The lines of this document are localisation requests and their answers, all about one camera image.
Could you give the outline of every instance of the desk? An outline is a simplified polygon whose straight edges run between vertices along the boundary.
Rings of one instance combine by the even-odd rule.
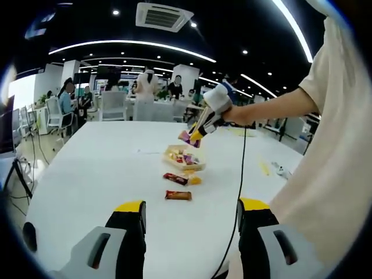
[[[86,123],[46,169],[28,209],[41,265],[61,269],[71,248],[94,227],[105,226],[117,206],[143,199],[144,279],[210,278],[233,229],[244,137],[225,128],[208,135],[201,145],[207,162],[199,173],[203,184],[183,188],[162,178],[175,171],[162,162],[162,153],[182,143],[177,137],[186,128],[184,123]],[[257,159],[294,171],[302,155],[261,134],[246,140],[242,196],[270,202],[285,180],[265,176]],[[167,189],[191,191],[193,200],[166,201]],[[238,239],[236,231],[228,257],[237,251]]]

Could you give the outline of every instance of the black ceiling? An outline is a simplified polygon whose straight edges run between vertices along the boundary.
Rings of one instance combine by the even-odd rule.
[[[275,6],[272,0],[234,0],[234,1],[146,1],[174,6],[193,12],[192,28],[186,24],[178,33],[135,26],[137,3],[143,1],[66,1],[73,5],[55,5],[55,17],[48,23],[45,35],[34,38],[39,49],[50,50],[81,42],[97,40],[135,40],[157,42],[187,49],[217,61],[208,62],[200,58],[158,48],[133,44],[99,44],[67,49],[52,55],[40,54],[45,62],[84,60],[104,57],[124,57],[130,65],[157,66],[172,69],[171,65],[130,60],[146,58],[188,65],[194,63],[204,72],[204,77],[221,78],[212,72],[226,73],[238,71],[258,81],[275,94],[295,88],[309,71],[310,63],[292,27]],[[323,43],[324,17],[313,10],[305,0],[282,0],[296,19],[306,38],[312,55]],[[119,16],[112,10],[118,9]],[[121,60],[103,60],[107,64],[123,64]],[[89,61],[97,65],[98,61]],[[241,79],[238,89],[245,92],[263,92],[245,79]]]

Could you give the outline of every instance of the air conditioning vent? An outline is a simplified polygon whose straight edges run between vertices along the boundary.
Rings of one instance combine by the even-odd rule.
[[[192,12],[165,5],[138,3],[135,25],[178,32],[194,16]]]

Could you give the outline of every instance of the beige t-shirt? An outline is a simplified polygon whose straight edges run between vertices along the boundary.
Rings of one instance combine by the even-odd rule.
[[[301,82],[321,121],[306,156],[271,202],[282,224],[327,267],[350,249],[372,201],[372,86],[347,30],[327,18],[324,45]]]

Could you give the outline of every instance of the hand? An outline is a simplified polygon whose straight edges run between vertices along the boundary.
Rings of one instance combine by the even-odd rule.
[[[226,122],[234,122],[241,126],[251,125],[254,120],[249,118],[247,108],[248,106],[232,106],[230,110],[222,114],[222,118]]]

